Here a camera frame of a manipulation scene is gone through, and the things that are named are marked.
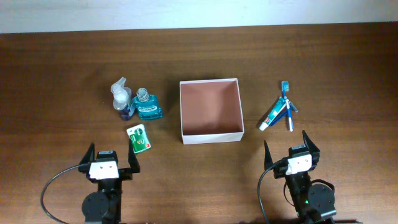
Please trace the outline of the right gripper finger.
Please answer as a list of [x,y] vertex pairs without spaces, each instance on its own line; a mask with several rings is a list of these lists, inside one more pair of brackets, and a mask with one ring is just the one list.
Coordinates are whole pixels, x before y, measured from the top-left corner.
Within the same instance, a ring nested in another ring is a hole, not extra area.
[[304,144],[308,147],[308,151],[310,153],[319,153],[319,148],[313,143],[313,141],[309,138],[308,134],[305,130],[302,131]]
[[267,170],[270,167],[272,167],[274,163],[266,140],[264,140],[264,150],[265,150],[264,170]]

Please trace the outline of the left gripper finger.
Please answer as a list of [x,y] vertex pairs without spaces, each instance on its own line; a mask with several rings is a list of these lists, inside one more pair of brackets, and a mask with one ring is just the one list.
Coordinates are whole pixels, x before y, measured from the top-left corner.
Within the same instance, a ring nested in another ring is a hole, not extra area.
[[136,153],[134,152],[134,146],[131,140],[129,140],[128,163],[133,174],[140,173],[141,167],[137,160]]
[[81,159],[79,165],[88,164],[88,163],[93,162],[94,160],[95,160],[95,144],[92,142],[90,144],[87,152]]

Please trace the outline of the green soap bar pack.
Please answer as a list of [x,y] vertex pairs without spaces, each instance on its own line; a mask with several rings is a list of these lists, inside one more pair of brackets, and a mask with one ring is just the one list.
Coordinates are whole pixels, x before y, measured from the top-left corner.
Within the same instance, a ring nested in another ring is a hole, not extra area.
[[135,154],[140,154],[152,148],[152,144],[147,137],[146,128],[143,124],[138,124],[126,130],[132,143]]

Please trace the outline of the dark blue toothbrush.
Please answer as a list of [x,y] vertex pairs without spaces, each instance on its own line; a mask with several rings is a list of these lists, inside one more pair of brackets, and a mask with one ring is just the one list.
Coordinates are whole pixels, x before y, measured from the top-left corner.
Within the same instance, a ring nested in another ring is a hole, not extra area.
[[[289,102],[290,105],[290,109],[294,110],[296,113],[298,112],[298,109],[295,107],[295,105],[290,101]],[[275,119],[270,123],[269,126],[273,126],[275,125],[277,122],[279,122],[284,116],[288,115],[287,110],[283,110],[281,111],[276,117]]]

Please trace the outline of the toothpaste tube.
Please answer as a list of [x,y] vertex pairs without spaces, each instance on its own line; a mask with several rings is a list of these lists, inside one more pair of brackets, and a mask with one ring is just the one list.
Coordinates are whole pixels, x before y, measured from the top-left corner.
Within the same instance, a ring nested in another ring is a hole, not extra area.
[[271,122],[273,122],[276,117],[280,114],[280,112],[285,108],[285,99],[283,97],[280,97],[276,104],[274,105],[273,109],[269,112],[265,120],[261,123],[259,129],[261,131],[265,130],[271,125]]

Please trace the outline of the blue mouthwash bottle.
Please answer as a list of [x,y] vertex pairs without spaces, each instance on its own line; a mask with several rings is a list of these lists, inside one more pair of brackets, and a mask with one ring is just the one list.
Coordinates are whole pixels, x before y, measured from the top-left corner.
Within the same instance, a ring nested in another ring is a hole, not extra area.
[[149,94],[145,88],[140,88],[136,91],[133,105],[142,120],[155,120],[163,117],[158,97]]

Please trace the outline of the clear pump soap bottle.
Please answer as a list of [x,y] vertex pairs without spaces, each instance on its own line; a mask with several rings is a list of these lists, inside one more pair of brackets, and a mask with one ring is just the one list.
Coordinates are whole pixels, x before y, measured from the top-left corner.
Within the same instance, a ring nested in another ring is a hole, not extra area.
[[122,77],[111,85],[113,107],[119,112],[122,120],[128,121],[133,117],[136,108],[133,105],[132,90],[125,87],[126,78]]

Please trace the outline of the light blue toothbrush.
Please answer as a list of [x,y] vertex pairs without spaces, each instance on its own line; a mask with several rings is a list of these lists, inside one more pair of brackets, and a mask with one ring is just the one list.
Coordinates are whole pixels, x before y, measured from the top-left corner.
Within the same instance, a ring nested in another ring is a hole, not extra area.
[[285,105],[287,108],[287,114],[288,114],[288,121],[289,121],[289,131],[292,132],[294,130],[294,125],[293,125],[293,119],[292,119],[292,113],[290,109],[290,101],[287,98],[287,92],[289,91],[289,83],[288,81],[282,81],[281,82],[281,89],[282,89],[282,96],[285,100]]

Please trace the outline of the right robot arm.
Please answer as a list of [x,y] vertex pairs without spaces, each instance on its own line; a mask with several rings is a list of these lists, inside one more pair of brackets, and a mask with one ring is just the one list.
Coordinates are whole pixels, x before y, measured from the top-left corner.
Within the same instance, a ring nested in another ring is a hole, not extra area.
[[303,144],[289,148],[289,155],[277,162],[272,161],[269,147],[264,145],[264,172],[257,190],[261,190],[264,176],[273,171],[275,179],[285,179],[284,188],[289,190],[299,223],[334,223],[335,187],[325,180],[311,179],[308,173],[316,168],[320,149],[305,131],[302,134]]

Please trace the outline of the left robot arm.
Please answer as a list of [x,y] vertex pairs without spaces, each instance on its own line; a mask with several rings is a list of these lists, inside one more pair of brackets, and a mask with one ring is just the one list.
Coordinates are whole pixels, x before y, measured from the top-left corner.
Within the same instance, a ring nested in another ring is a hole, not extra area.
[[85,197],[81,210],[85,223],[120,223],[122,203],[122,182],[132,180],[132,175],[141,171],[133,144],[129,143],[129,167],[118,167],[116,151],[95,152],[90,144],[79,163],[78,171],[97,185],[97,191]]

